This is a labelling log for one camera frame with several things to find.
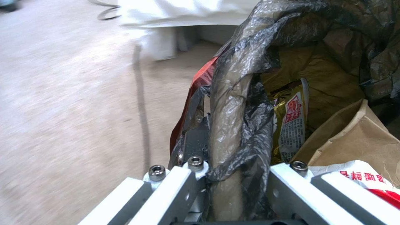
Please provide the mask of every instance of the paper bag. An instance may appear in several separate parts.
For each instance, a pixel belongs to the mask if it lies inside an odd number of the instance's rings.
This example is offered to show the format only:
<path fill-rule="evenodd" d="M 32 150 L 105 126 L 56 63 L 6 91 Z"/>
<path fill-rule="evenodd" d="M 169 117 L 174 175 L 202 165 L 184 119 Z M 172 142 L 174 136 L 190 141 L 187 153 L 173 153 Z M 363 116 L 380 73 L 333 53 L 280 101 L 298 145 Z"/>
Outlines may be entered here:
<path fill-rule="evenodd" d="M 362 160 L 394 186 L 400 186 L 400 141 L 389 133 L 365 99 L 331 116 L 307 139 L 294 160 L 309 166 Z"/>

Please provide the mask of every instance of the floor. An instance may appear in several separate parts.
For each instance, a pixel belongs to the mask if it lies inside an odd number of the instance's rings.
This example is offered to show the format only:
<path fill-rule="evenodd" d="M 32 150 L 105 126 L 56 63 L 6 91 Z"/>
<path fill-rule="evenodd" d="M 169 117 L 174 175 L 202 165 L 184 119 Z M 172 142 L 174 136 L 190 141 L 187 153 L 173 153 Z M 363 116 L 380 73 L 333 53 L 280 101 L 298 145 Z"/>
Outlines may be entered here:
<path fill-rule="evenodd" d="M 147 62 L 139 77 L 118 21 L 96 19 L 104 8 L 20 4 L 0 12 L 0 224 L 77 224 L 125 177 L 167 165 L 193 75 L 219 46 Z"/>

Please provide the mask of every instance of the gold snack wrapper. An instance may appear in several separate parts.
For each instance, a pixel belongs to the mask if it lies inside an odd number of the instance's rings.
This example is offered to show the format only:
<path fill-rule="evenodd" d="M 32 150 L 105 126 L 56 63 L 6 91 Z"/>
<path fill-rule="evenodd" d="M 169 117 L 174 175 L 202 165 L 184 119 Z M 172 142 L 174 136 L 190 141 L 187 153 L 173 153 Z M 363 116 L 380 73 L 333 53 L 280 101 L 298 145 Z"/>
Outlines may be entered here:
<path fill-rule="evenodd" d="M 295 80 L 270 92 L 274 103 L 274 147 L 271 164 L 289 162 L 306 139 L 308 83 Z"/>

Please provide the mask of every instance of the hex socket screw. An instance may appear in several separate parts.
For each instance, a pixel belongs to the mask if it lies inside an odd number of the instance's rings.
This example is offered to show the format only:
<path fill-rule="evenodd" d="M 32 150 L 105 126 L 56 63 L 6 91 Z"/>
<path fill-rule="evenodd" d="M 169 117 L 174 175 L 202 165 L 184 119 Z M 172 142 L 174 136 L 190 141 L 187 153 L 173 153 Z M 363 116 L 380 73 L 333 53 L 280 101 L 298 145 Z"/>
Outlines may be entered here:
<path fill-rule="evenodd" d="M 202 170 L 204 168 L 203 157 L 201 156 L 190 157 L 188 159 L 188 168 L 193 172 Z"/>
<path fill-rule="evenodd" d="M 290 167 L 302 177 L 307 175 L 308 166 L 302 161 L 293 161 L 291 162 Z"/>
<path fill-rule="evenodd" d="M 152 181 L 161 181 L 165 178 L 165 167 L 162 165 L 154 165 L 149 169 L 149 178 Z"/>

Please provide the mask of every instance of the white fabric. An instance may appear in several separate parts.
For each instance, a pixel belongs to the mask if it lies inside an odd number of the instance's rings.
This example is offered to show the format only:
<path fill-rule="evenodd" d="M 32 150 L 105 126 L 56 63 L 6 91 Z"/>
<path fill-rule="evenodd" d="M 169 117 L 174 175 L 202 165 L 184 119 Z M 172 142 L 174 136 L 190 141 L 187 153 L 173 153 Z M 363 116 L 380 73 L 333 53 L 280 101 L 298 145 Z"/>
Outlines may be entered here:
<path fill-rule="evenodd" d="M 259 0 L 119 0 L 123 26 L 240 25 Z"/>

